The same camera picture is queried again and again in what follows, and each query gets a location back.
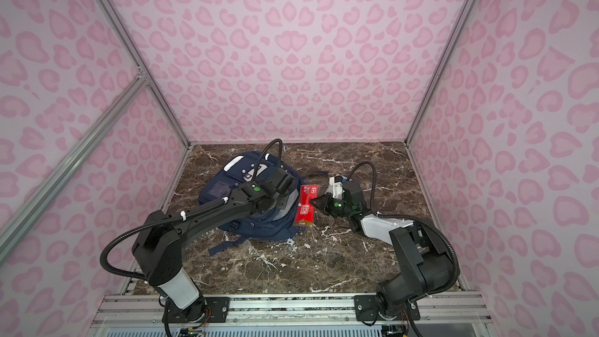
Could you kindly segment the navy blue student backpack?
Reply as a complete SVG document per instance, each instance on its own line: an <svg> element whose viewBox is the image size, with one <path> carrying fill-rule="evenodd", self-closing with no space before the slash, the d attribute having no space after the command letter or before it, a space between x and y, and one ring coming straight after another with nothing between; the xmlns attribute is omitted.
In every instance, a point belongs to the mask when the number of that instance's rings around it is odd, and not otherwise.
<svg viewBox="0 0 599 337"><path fill-rule="evenodd" d="M286 241L295 237L298 229L293 225L296 204L288 212L272 209L257 213L253 202L256 194L251 190L250 181L265 170L281 168L296 176L300 181L299 192L304 178L281 159L271 154L261 155L257 151L246 152L229 161L201 190L198 204L208 204L222 199L226 203L222 212L226 214L219 229L239 236L235 241L222 242L208 252L214 256L230 247L238 247L249 239L261 241Z"/></svg>

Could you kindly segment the red small book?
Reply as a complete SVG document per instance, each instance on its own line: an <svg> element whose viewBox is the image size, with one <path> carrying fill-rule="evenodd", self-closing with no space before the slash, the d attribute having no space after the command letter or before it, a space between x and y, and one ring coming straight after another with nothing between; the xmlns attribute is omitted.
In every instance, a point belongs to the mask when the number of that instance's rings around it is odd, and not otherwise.
<svg viewBox="0 0 599 337"><path fill-rule="evenodd" d="M311 204L318 197L320 187L318 185L302 185L299 193L299 203L296 209L294 226L313 226L315 207Z"/></svg>

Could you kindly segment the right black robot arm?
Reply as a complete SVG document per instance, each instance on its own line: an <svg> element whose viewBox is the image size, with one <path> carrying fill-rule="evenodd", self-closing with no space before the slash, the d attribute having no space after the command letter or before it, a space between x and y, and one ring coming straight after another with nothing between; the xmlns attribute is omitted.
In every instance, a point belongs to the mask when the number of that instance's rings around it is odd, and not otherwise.
<svg viewBox="0 0 599 337"><path fill-rule="evenodd" d="M413 325L420 319L417 301L450 290L460 276L455 249L434 223L378 212L366 203L357 181L332 177L327 192L310 206L344 218L353 232L387 243L395 252L399 273L380 283L374 296L355 297L357 320L367 326L384 320Z"/></svg>

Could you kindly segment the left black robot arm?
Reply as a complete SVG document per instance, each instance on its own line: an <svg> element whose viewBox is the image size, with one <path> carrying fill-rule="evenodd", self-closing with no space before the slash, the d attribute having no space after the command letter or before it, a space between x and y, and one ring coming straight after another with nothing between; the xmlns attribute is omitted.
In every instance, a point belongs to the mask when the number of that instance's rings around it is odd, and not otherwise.
<svg viewBox="0 0 599 337"><path fill-rule="evenodd" d="M235 245L248 239L285 241L296 234L293 225L302 180L283 168L271 168L257 179L179 215L158 210L142 226L107 244L100 256L104 270L117 276L147 282L163 298L162 322L206 322L212 310L200 287L183 267L184 251L207 232L220 228L236 234ZM109 254L124 240L134 237L132 253L139 271L117 268Z"/></svg>

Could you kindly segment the left diagonal aluminium strut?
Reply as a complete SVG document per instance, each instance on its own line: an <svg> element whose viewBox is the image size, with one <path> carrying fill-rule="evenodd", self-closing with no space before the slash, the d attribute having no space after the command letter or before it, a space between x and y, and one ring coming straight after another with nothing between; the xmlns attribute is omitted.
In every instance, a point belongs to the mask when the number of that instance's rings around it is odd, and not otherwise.
<svg viewBox="0 0 599 337"><path fill-rule="evenodd" d="M2 228L1 263L5 263L12 252L18 248L51 202L64 190L80 167L89 159L96 147L104 140L113 126L118 123L122 115L137 98L137 95L147 85L147 76L144 73L136 76L125 92L101 115L98 121L52 170L49 177L20 207L10 222Z"/></svg>

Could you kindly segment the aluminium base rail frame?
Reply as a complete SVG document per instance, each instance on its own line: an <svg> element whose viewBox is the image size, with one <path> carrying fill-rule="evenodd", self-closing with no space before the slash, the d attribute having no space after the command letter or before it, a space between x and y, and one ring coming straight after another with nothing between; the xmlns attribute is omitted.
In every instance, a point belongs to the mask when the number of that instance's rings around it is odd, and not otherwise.
<svg viewBox="0 0 599 337"><path fill-rule="evenodd" d="M374 314L372 293L209 296L207 323L170 322L174 336L496 336L482 295L450 292L411 304L403 315Z"/></svg>

